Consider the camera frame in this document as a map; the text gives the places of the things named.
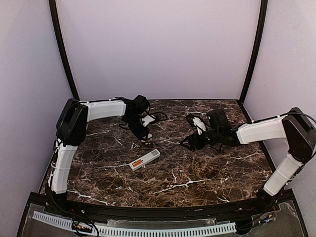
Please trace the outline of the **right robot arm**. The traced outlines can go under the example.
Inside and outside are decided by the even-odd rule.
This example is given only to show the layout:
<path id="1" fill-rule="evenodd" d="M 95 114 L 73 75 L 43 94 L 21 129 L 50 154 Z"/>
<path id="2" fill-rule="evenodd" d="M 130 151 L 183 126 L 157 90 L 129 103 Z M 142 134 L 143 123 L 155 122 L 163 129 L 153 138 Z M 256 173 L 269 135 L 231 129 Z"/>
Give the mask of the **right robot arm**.
<path id="1" fill-rule="evenodd" d="M 196 132 L 180 142 L 182 147 L 198 151 L 205 146 L 237 147 L 273 139 L 287 140 L 287 155 L 259 191 L 261 197 L 276 196 L 316 155 L 316 121 L 297 107 L 281 115 L 252 120 L 235 127 L 231 126 L 224 110 L 216 109 L 206 116 L 209 124 L 192 114 L 186 116 Z"/>

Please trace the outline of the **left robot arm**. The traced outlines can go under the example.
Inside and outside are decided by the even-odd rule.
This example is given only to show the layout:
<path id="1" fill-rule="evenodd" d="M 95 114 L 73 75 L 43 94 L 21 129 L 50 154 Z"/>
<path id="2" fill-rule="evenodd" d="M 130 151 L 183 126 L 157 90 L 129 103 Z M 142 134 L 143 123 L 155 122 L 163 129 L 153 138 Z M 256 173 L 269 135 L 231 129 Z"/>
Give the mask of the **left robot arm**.
<path id="1" fill-rule="evenodd" d="M 116 97 L 100 101 L 67 101 L 56 124 L 56 140 L 51 160 L 47 190 L 60 195 L 67 192 L 72 160 L 78 146 L 85 140 L 87 124 L 96 119 L 122 117 L 129 130 L 139 139 L 147 140 L 149 129 L 141 120 L 149 111 L 150 102 L 142 95 L 134 99 Z"/>

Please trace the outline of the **white remote control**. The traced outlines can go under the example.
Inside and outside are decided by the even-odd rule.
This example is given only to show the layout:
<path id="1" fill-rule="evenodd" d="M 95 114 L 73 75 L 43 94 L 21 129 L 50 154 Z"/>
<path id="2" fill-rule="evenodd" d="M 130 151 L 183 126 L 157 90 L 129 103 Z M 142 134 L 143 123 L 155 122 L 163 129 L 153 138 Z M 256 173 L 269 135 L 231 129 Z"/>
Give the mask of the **white remote control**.
<path id="1" fill-rule="evenodd" d="M 153 160 L 159 158 L 160 155 L 161 155 L 160 151 L 159 151 L 158 149 L 154 149 L 154 150 L 152 150 L 151 152 L 149 152 L 149 153 L 143 155 L 142 157 L 137 158 L 136 160 L 132 161 L 132 162 L 129 164 L 129 167 L 130 167 L 133 171 L 135 171 L 135 170 L 137 170 L 137 169 L 139 169 L 139 168 L 145 166 L 146 164 L 152 162 Z M 143 161 L 143 163 L 142 163 L 141 165 L 137 166 L 137 167 L 134 167 L 132 164 L 133 164 L 135 161 L 140 160 L 140 159 Z"/>

